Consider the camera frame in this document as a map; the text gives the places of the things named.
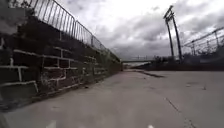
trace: road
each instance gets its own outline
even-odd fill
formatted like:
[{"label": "road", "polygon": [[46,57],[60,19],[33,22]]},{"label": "road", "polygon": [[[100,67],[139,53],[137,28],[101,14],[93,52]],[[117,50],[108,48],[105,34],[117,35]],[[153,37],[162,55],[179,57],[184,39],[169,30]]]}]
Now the road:
[{"label": "road", "polygon": [[5,114],[10,128],[223,128],[224,72],[125,71]]}]

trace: cloud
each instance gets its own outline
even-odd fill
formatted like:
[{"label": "cloud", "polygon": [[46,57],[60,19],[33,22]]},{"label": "cloud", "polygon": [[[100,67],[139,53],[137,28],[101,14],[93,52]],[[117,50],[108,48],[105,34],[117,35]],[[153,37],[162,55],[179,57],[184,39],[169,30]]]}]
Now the cloud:
[{"label": "cloud", "polygon": [[[97,38],[121,58],[170,55],[169,38],[163,19],[174,5],[181,43],[224,25],[221,0],[67,0],[70,11]],[[174,29],[171,27],[176,46]]]}]

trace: pole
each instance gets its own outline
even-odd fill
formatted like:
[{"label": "pole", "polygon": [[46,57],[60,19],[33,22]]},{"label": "pole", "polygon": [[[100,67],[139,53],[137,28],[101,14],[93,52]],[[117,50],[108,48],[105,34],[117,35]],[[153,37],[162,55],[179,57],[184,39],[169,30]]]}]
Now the pole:
[{"label": "pole", "polygon": [[169,33],[169,39],[170,39],[170,49],[171,49],[171,56],[174,59],[174,52],[173,52],[173,42],[172,42],[172,37],[171,37],[171,33],[170,33],[170,26],[168,24],[168,21],[166,20],[166,26],[168,29],[168,33]]},{"label": "pole", "polygon": [[176,36],[177,36],[177,46],[178,46],[178,52],[179,52],[179,59],[180,59],[180,61],[182,61],[182,51],[181,51],[179,33],[178,33],[178,30],[177,30],[177,25],[176,25],[176,21],[175,21],[175,18],[174,18],[174,14],[173,14],[173,12],[171,12],[171,13],[173,15],[173,24],[174,24],[174,28],[175,28],[175,32],[176,32]]},{"label": "pole", "polygon": [[217,47],[219,47],[219,39],[218,39],[218,36],[217,36],[217,31],[215,31],[215,38],[216,38]]}]

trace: light pole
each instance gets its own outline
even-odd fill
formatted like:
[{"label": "light pole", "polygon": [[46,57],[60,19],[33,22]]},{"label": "light pole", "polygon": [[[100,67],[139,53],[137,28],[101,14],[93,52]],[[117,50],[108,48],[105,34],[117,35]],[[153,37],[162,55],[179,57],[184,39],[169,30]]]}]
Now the light pole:
[{"label": "light pole", "polygon": [[173,8],[173,6],[171,5],[163,18],[165,19],[165,22],[166,22],[166,25],[167,25],[167,28],[168,28],[168,33],[169,33],[169,38],[170,38],[171,55],[174,59],[173,42],[172,42],[172,37],[171,37],[170,27],[169,27],[169,21],[173,20],[174,29],[175,29],[175,33],[176,33],[176,37],[177,37],[179,59],[180,59],[180,61],[182,61],[182,50],[181,50],[181,45],[180,45],[180,38],[179,38],[179,33],[178,33],[178,30],[177,30],[177,25],[176,25],[176,21],[175,21],[175,18],[174,18],[174,12],[172,11],[172,8]]}]

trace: wall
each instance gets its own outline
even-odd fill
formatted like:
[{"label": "wall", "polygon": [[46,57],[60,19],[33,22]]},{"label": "wall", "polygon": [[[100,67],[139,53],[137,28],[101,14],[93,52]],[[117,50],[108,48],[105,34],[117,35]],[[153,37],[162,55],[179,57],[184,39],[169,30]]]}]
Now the wall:
[{"label": "wall", "polygon": [[104,55],[30,17],[16,35],[0,34],[0,108],[9,110],[121,71]]}]

